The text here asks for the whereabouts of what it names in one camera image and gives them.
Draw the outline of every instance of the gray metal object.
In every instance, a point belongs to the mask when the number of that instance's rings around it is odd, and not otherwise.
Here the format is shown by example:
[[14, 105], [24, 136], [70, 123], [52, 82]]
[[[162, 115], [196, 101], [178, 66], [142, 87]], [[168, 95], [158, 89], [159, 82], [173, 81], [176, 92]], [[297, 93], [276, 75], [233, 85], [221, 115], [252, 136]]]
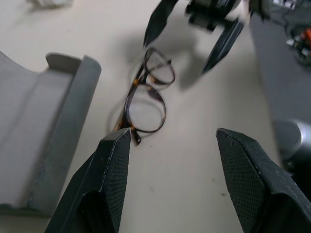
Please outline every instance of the gray metal object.
[[100, 65], [50, 53], [42, 73], [0, 53], [0, 213], [51, 216]]
[[311, 160], [311, 125], [300, 120], [274, 122], [276, 140], [283, 162], [290, 168]]

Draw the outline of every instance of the black robotic claw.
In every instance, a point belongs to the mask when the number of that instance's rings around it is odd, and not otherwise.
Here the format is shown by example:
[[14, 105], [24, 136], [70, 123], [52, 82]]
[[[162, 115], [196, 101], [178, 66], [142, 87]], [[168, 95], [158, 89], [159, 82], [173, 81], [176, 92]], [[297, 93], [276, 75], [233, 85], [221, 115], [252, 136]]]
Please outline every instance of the black robotic claw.
[[[241, 0], [192, 0], [186, 7], [186, 14], [190, 15], [189, 23], [213, 31], [220, 24], [224, 26], [224, 32], [216, 42], [202, 74], [212, 69], [230, 51], [234, 42], [243, 29], [243, 23], [238, 19], [230, 21], [227, 14], [234, 9]], [[252, 12], [258, 13], [263, 19], [269, 18], [267, 0], [250, 0]], [[153, 11], [144, 38], [144, 47], [153, 42], [164, 30], [167, 19], [178, 0], [162, 0]]]

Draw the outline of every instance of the gray surface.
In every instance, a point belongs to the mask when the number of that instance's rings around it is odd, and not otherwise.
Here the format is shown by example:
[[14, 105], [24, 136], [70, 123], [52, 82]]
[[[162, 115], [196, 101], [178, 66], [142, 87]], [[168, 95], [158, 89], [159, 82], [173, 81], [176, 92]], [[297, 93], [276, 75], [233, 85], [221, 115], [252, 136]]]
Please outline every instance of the gray surface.
[[282, 27], [254, 15], [250, 28], [273, 119], [311, 123], [311, 70], [297, 62]]
[[0, 213], [54, 212], [101, 72], [88, 57], [47, 61], [36, 73], [0, 53]]

